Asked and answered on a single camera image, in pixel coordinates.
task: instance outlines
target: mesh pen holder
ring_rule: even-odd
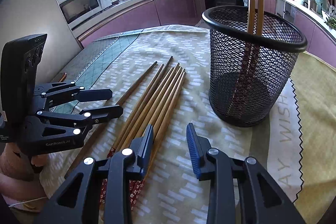
[[[262,36],[248,34],[247,7],[214,7],[202,17],[211,27],[210,105],[225,122],[254,126],[270,112],[307,40],[292,23],[268,12]]]

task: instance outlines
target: blue rubber fingertip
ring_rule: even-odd
[[[194,130],[195,130],[194,126],[193,128],[191,128],[191,125],[188,124],[187,129],[186,129],[186,138],[187,138],[191,163],[193,165],[193,171],[194,171],[194,174],[196,175],[196,178],[199,179],[201,175],[200,155],[198,153],[196,142],[194,139],[196,135],[196,134],[193,134]]]

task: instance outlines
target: black basket rim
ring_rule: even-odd
[[[217,11],[217,10],[228,10],[228,9],[248,10],[248,7],[233,6],[233,5],[217,6],[217,7],[213,7],[213,8],[205,10],[204,13],[202,14],[202,18],[205,21],[205,23],[208,24],[211,28],[219,32],[222,32],[226,35],[240,39],[242,41],[247,41],[252,44],[256,44],[262,47],[270,48],[270,49],[281,51],[281,52],[298,53],[298,52],[304,52],[306,50],[308,42],[307,42],[305,35],[291,22],[283,19],[282,17],[279,17],[278,15],[275,15],[269,12],[264,12],[265,15],[276,18],[277,20],[282,21],[283,23],[289,25],[294,30],[296,30],[302,38],[302,41],[300,43],[288,43],[284,41],[279,41],[279,40],[274,40],[271,38],[263,37],[260,35],[249,34],[247,32],[218,23],[217,21],[210,18],[210,15],[209,15],[210,13]]]

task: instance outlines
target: white microwave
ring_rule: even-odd
[[[112,4],[111,0],[59,0],[58,3],[71,29]]]

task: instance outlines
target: green vegetable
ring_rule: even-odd
[[[336,30],[336,18],[334,17],[329,17],[326,24],[330,27]]]

